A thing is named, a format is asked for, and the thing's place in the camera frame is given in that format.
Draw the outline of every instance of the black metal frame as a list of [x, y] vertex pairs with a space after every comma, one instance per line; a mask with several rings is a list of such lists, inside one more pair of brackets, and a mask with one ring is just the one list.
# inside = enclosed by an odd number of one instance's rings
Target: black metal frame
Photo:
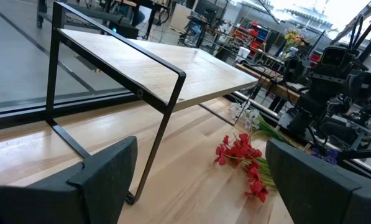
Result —
[[[133, 49], [138, 50], [140, 53], [148, 56], [152, 60], [160, 63], [161, 65], [167, 67], [171, 71], [175, 72], [178, 75], [177, 81], [175, 83], [172, 95], [169, 99], [169, 102], [165, 102], [161, 100], [158, 96], [151, 93], [146, 87], [140, 85], [139, 83], [131, 80], [130, 78], [127, 78], [124, 74], [121, 72], [118, 72], [117, 70], [113, 69], [109, 65], [107, 65], [105, 62], [103, 62], [101, 59], [95, 57], [92, 53], [84, 49], [82, 46], [78, 45], [76, 42], [70, 40], [65, 34], [63, 34], [60, 29], [64, 26], [64, 18], [65, 18], [65, 11], [69, 11], [81, 19], [85, 20], [86, 22], [89, 22], [90, 24], [94, 25], [101, 31], [115, 37], [116, 39], [120, 40], [121, 42], [127, 44], [128, 46], [132, 47]], [[142, 174], [140, 184], [138, 186], [137, 192], [135, 195], [131, 194], [131, 192], [128, 193], [126, 197], [126, 201], [129, 204], [134, 204], [138, 199], [140, 198], [140, 195], [142, 193], [142, 190], [144, 188], [145, 182], [147, 180], [149, 171], [151, 169], [153, 160], [155, 158], [155, 155], [157, 153], [158, 147], [160, 145], [160, 141], [163, 138], [163, 134], [165, 132], [165, 129], [167, 127], [168, 121], [170, 119], [170, 116], [173, 112], [174, 106], [177, 102], [178, 95], [180, 94], [180, 91], [182, 89], [182, 86], [184, 84], [186, 74], [183, 70], [179, 69], [178, 67], [166, 62], [165, 60], [161, 59], [160, 57], [152, 54], [151, 52], [143, 49], [142, 47], [138, 46], [137, 44], [127, 40], [126, 38], [118, 35], [117, 33], [114, 33], [107, 27], [103, 26], [102, 24], [97, 23], [96, 21], [90, 19], [89, 17], [83, 15], [82, 13], [78, 12], [77, 10], [73, 9], [70, 6], [67, 6], [66, 4], [60, 3], [60, 2], [54, 2], [53, 5], [53, 20], [52, 20], [52, 37], [51, 37], [51, 48], [50, 48], [50, 65], [48, 69], [48, 85], [47, 85], [47, 106], [46, 106], [46, 121], [51, 127], [54, 129], [54, 131], [63, 138], [72, 148], [74, 151], [76, 151], [80, 156], [87, 157], [88, 153], [72, 138], [70, 135], [62, 129], [59, 124], [54, 122], [54, 96], [55, 96], [55, 82], [57, 78], [57, 65], [58, 65], [58, 51], [60, 47], [60, 43], [65, 44], [69, 48], [71, 48], [73, 51], [75, 51], [77, 54], [91, 62], [94, 66], [98, 67], [109, 75], [112, 79], [126, 87], [128, 90], [133, 92], [137, 97], [139, 97], [141, 100], [144, 100], [146, 103], [154, 107], [156, 110], [161, 112], [163, 114], [163, 119], [160, 123], [157, 135], [155, 137], [155, 141], [153, 142], [152, 150], [150, 152], [147, 164], [145, 166], [144, 172]]]

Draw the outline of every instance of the wooden shelf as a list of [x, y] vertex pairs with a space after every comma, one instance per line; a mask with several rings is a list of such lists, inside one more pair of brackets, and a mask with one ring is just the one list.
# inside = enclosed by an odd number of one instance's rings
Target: wooden shelf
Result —
[[[145, 86], [162, 101], [169, 101], [178, 75], [168, 68], [112, 36], [66, 29], [60, 32], [118, 72]], [[200, 49], [132, 41], [186, 72], [174, 111], [253, 86], [257, 82], [256, 78]]]

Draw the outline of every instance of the shelf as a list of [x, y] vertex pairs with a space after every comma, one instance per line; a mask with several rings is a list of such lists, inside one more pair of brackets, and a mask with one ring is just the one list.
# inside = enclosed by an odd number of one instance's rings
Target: shelf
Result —
[[[60, 32], [119, 73], [146, 87], [163, 102], [169, 101], [178, 75], [167, 67], [109, 35], [66, 29], [60, 29]], [[257, 82], [254, 77], [201, 49], [131, 41], [186, 73], [174, 111], [230, 94]]]

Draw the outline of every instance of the red flower bouquet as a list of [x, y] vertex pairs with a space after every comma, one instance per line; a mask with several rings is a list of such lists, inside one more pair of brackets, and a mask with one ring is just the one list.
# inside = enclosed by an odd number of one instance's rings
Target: red flower bouquet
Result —
[[216, 163], [223, 166], [227, 163], [226, 158], [234, 159], [247, 171], [247, 181], [250, 188], [245, 192], [247, 196], [258, 197], [264, 202], [265, 196], [268, 194], [267, 186], [275, 189], [267, 161], [261, 158], [260, 150], [254, 149], [250, 145], [248, 134], [240, 134], [239, 139], [235, 136], [232, 146], [229, 144], [229, 136], [225, 136], [217, 147], [216, 154], [218, 155], [214, 160]]

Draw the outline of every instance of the wood grain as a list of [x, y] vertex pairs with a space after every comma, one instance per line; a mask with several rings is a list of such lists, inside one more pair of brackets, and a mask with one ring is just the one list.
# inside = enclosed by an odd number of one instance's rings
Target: wood grain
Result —
[[[205, 103], [229, 117], [229, 102]], [[94, 154], [126, 136], [137, 136], [139, 155], [131, 191], [135, 192], [162, 115], [143, 102], [57, 118]], [[172, 114], [140, 200], [124, 205], [118, 223], [292, 223], [280, 196], [265, 203], [247, 198], [246, 173], [213, 163], [225, 134], [244, 132], [200, 106]], [[266, 138], [252, 141], [265, 151]], [[0, 184], [27, 185], [80, 159], [44, 122], [0, 130]]]
[[[249, 68], [246, 68], [245, 66], [243, 66], [241, 64], [236, 64], [235, 67], [238, 68], [239, 70], [242, 70], [243, 72], [246, 72], [246, 73], [252, 75], [255, 78], [258, 78], [258, 79], [261, 78], [258, 85], [262, 84], [262, 86], [266, 89], [270, 88], [270, 86], [272, 85], [269, 78], [261, 77], [261, 75], [258, 74], [257, 72], [255, 72], [255, 71], [253, 71]], [[274, 85], [271, 89], [271, 92], [275, 95], [278, 95], [278, 96], [282, 97], [285, 100], [290, 100], [294, 103], [296, 103], [298, 98], [300, 97], [300, 95], [298, 93], [295, 93], [292, 90], [287, 90], [286, 87], [284, 87], [282, 85]]]
[[[65, 29], [61, 31], [117, 71], [148, 88], [163, 101], [169, 101], [178, 75], [168, 68], [112, 36]], [[252, 87], [257, 81], [200, 49], [132, 41], [186, 72], [175, 111]]]

